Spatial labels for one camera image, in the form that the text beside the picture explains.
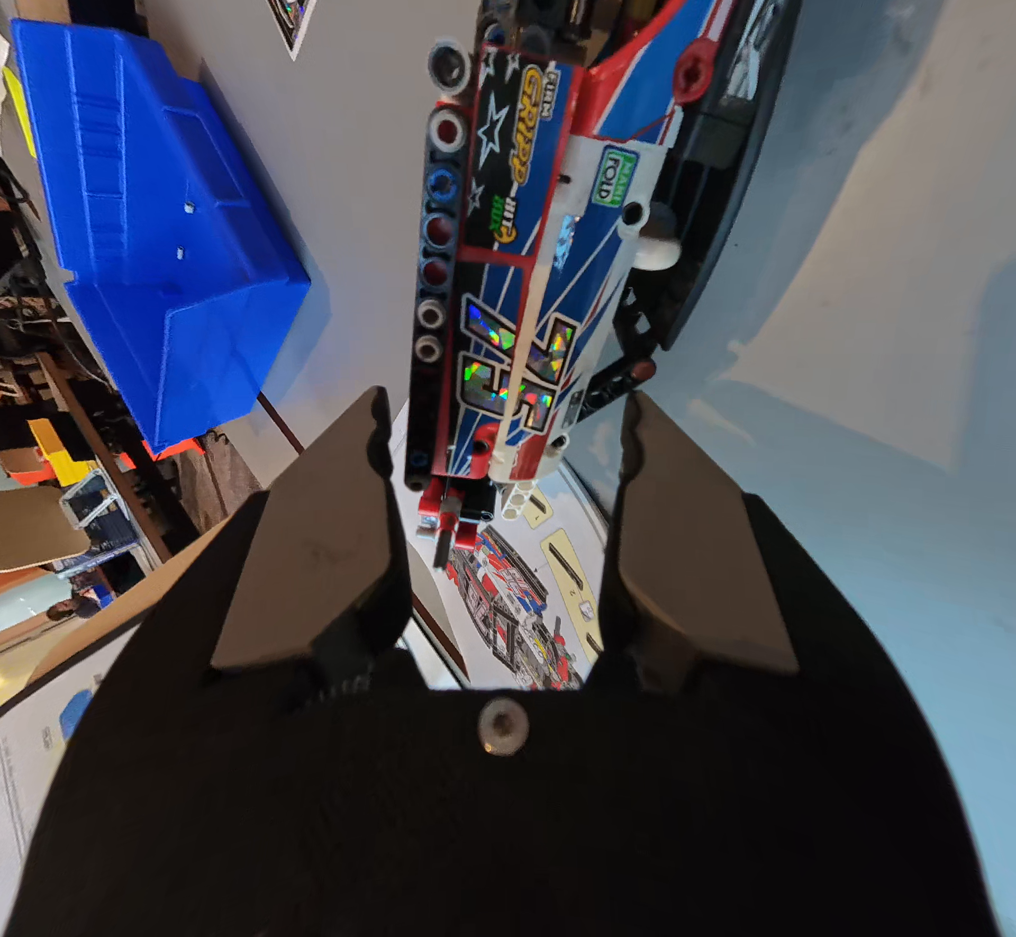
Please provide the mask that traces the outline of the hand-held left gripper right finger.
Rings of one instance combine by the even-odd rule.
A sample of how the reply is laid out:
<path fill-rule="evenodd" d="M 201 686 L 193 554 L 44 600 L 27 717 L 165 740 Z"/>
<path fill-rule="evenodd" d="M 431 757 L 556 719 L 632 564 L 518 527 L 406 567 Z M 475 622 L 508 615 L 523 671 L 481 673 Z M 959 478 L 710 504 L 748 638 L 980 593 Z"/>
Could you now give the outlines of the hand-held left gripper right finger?
<path fill-rule="evenodd" d="M 628 396 L 604 552 L 604 658 L 676 695 L 707 664 L 800 669 L 740 486 L 661 407 Z"/>

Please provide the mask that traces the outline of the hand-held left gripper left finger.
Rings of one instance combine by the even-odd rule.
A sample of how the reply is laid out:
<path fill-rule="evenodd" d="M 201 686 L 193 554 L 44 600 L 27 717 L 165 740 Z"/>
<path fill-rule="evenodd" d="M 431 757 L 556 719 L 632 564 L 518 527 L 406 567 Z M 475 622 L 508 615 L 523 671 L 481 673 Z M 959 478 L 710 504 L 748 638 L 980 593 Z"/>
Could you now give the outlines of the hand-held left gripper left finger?
<path fill-rule="evenodd" d="M 386 390 L 368 388 L 273 482 L 210 665 L 304 661 L 351 687 L 412 615 Z"/>

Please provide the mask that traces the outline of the toy brick race car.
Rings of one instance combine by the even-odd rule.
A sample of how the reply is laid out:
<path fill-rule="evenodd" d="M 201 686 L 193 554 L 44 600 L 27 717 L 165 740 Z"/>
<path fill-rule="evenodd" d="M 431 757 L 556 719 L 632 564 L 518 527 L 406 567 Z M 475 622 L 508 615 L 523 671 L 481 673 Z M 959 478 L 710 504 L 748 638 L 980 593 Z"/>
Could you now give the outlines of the toy brick race car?
<path fill-rule="evenodd" d="M 404 485 L 443 570 L 656 371 L 718 262 L 803 0 L 479 0 L 435 42 Z"/>

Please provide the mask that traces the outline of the building instruction booklet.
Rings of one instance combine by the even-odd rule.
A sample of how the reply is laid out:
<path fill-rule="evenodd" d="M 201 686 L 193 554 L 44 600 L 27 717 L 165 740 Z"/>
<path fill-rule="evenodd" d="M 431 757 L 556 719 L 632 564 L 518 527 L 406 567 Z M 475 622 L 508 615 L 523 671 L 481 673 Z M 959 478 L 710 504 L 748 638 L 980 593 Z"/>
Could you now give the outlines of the building instruction booklet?
<path fill-rule="evenodd" d="M 604 512 L 563 463 L 437 569 L 402 482 L 406 422 L 403 404 L 390 439 L 412 584 L 402 645 L 436 689 L 577 689 L 604 650 Z"/>

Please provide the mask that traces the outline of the yellow storage bin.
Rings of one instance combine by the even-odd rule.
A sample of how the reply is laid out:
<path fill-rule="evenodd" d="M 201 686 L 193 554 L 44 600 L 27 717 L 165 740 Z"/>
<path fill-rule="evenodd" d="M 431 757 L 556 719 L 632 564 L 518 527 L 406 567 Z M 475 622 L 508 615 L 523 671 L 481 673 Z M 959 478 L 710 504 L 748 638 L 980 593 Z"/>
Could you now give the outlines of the yellow storage bin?
<path fill-rule="evenodd" d="M 62 488 L 81 483 L 97 470 L 96 461 L 78 460 L 71 455 L 50 420 L 34 419 L 28 427 L 41 460 L 52 470 Z"/>

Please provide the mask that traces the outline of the blue plastic bin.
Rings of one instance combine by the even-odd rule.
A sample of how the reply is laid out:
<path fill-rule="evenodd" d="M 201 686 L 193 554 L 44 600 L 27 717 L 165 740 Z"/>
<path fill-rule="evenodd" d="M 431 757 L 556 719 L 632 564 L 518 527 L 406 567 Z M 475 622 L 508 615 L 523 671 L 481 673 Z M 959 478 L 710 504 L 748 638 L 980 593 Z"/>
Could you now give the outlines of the blue plastic bin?
<path fill-rule="evenodd" d="M 158 42 L 16 18 L 66 292 L 152 450 L 255 407 L 310 278 L 210 97 Z"/>

